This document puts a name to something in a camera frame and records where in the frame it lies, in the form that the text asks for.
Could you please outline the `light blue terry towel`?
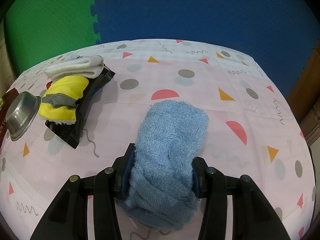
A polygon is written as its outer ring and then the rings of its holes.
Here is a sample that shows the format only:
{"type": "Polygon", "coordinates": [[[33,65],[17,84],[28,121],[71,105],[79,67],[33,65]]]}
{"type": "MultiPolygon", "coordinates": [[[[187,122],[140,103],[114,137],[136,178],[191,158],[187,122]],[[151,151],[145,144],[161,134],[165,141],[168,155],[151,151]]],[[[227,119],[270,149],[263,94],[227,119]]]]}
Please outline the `light blue terry towel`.
{"type": "Polygon", "coordinates": [[[164,100],[150,107],[135,142],[128,196],[119,206],[153,231],[182,230],[197,210],[193,159],[206,138],[205,111],[164,100]]]}

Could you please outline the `white towel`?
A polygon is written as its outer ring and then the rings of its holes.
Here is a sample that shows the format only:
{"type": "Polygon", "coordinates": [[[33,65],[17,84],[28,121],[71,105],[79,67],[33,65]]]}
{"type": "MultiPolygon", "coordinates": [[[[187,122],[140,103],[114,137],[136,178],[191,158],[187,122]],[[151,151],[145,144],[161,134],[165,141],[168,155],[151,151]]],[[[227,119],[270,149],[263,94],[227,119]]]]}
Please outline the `white towel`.
{"type": "Polygon", "coordinates": [[[44,73],[57,81],[66,76],[80,75],[88,79],[98,77],[104,69],[104,58],[100,55],[78,56],[67,61],[49,65],[44,73]]]}

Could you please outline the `black foil snack bag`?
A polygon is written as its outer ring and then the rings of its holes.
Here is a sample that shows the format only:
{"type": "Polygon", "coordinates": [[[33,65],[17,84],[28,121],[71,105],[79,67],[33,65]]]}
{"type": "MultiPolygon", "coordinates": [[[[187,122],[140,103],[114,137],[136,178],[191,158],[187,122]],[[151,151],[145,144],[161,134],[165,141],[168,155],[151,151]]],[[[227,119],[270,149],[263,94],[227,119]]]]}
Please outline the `black foil snack bag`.
{"type": "Polygon", "coordinates": [[[101,88],[109,83],[115,76],[115,72],[110,70],[106,65],[103,67],[101,74],[95,78],[90,79],[88,86],[84,90],[84,96],[75,102],[75,116],[76,122],[74,124],[56,124],[53,121],[46,121],[45,125],[55,135],[57,135],[66,144],[76,149],[80,141],[80,132],[84,123],[84,117],[93,95],[101,88]]]}

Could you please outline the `pink patterned tablecloth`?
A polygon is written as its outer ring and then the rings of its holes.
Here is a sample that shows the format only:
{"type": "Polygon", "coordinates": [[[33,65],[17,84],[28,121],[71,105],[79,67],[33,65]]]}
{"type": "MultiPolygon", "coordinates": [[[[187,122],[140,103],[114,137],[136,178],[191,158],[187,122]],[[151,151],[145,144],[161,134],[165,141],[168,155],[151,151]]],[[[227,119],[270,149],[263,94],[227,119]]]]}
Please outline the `pink patterned tablecloth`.
{"type": "Polygon", "coordinates": [[[18,141],[4,137],[1,215],[19,239],[32,236],[71,175],[95,175],[124,154],[150,106],[165,99],[207,113],[200,156],[209,166],[231,177],[252,177],[290,238],[307,232],[316,192],[310,153],[287,101],[252,57],[183,40],[105,43],[45,60],[25,70],[12,87],[42,96],[49,65],[88,55],[102,56],[115,77],[93,96],[77,148],[39,116],[18,141]]]}

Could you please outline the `yellow grey reflective pouch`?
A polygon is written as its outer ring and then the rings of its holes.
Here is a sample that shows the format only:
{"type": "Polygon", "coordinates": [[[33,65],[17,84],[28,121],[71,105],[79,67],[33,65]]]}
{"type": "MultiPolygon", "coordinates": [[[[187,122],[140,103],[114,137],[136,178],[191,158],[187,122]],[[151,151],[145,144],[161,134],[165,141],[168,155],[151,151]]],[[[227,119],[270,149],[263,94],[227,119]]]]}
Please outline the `yellow grey reflective pouch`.
{"type": "Polygon", "coordinates": [[[84,96],[89,80],[81,75],[65,76],[50,85],[39,107],[39,116],[56,124],[76,122],[76,101],[84,96]]]}

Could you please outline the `steel bowl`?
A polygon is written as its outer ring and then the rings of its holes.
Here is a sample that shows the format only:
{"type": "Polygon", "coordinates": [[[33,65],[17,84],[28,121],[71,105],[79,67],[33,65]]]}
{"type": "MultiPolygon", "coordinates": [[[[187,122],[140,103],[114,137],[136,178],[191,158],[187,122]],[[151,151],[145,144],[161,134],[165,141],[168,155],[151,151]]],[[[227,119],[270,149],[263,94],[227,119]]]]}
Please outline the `steel bowl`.
{"type": "Polygon", "coordinates": [[[19,94],[9,106],[5,120],[12,141],[19,140],[35,119],[41,104],[41,97],[28,91],[19,94]]]}

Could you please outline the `brown foam mat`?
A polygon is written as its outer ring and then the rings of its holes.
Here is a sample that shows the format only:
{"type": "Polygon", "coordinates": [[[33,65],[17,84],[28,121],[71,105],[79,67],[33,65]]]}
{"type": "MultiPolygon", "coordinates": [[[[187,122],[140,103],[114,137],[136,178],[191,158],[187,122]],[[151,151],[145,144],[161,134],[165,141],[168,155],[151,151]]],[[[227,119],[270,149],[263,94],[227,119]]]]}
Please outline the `brown foam mat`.
{"type": "Polygon", "coordinates": [[[290,90],[287,102],[296,120],[300,122],[310,111],[319,98],[319,39],[311,56],[290,90]]]}

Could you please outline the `blue foam mat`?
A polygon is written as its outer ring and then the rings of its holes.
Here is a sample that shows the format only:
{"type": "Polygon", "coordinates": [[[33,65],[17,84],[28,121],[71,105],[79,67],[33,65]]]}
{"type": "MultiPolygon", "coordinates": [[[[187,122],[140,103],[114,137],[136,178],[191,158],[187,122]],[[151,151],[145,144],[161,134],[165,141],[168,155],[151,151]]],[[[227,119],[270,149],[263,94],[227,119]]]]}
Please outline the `blue foam mat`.
{"type": "Polygon", "coordinates": [[[243,52],[284,96],[319,40],[303,0],[94,0],[101,42],[142,38],[206,42],[243,52]]]}

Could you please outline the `green foam mat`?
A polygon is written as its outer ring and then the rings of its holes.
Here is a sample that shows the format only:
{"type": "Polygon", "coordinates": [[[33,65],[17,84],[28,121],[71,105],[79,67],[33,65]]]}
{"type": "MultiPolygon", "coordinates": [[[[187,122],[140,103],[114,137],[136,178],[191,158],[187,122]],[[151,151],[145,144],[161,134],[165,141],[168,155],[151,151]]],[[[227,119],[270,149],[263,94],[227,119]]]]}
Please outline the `green foam mat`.
{"type": "Polygon", "coordinates": [[[4,17],[5,42],[15,75],[100,41],[93,5],[95,0],[16,0],[4,17]]]}

